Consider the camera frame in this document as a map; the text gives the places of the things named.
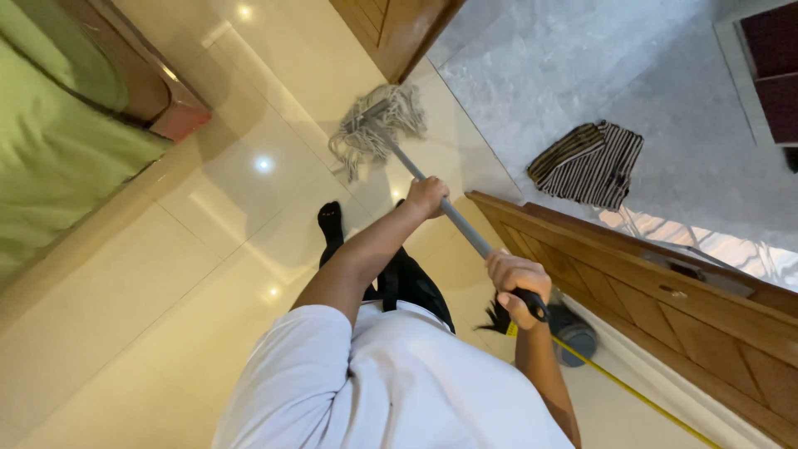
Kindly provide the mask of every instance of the person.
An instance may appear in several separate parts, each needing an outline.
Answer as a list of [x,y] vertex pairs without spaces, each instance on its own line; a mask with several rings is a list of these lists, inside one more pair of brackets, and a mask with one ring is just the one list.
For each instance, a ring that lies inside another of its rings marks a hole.
[[[440,291],[402,248],[446,196],[435,177],[413,180],[404,202],[346,243],[340,206],[322,207],[320,269],[255,345],[215,449],[580,447],[548,326],[509,293],[547,303],[542,266],[504,250],[485,263],[519,328],[513,367],[455,337]],[[395,307],[372,286],[380,276],[397,283]]]

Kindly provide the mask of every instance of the gray marble floor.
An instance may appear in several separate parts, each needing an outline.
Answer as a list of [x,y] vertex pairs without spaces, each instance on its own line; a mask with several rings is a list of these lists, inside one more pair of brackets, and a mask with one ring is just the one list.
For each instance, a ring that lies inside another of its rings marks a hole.
[[[798,176],[753,140],[712,28],[722,6],[468,0],[427,56],[527,201],[798,291]],[[619,214],[542,194],[524,172],[599,118],[646,139]]]

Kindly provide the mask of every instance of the striped cloth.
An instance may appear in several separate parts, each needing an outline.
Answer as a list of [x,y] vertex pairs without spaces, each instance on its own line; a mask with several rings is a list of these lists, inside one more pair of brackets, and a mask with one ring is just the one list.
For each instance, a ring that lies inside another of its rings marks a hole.
[[629,173],[643,138],[606,120],[586,123],[557,141],[527,167],[541,192],[612,211],[629,193]]

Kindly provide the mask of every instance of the white shirt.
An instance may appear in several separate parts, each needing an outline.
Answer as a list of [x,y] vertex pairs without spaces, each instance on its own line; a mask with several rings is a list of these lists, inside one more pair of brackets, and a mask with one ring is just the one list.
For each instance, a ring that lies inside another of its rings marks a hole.
[[324,305],[277,319],[212,447],[573,447],[512,365],[414,304],[381,308],[362,305],[354,330]]

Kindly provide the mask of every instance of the hand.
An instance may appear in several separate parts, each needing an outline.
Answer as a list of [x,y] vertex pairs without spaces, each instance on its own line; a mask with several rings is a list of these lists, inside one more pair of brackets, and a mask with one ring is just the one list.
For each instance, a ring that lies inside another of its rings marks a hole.
[[518,328],[532,329],[538,320],[532,316],[526,303],[518,296],[510,293],[515,288],[524,288],[540,295],[544,304],[548,304],[551,296],[551,278],[543,270],[541,264],[523,257],[516,257],[506,249],[494,249],[485,259],[488,276],[499,295],[496,300],[508,312]]
[[404,204],[417,208],[425,220],[437,218],[443,214],[443,211],[440,210],[440,200],[448,195],[449,190],[446,183],[437,177],[428,177],[423,181],[413,178]]

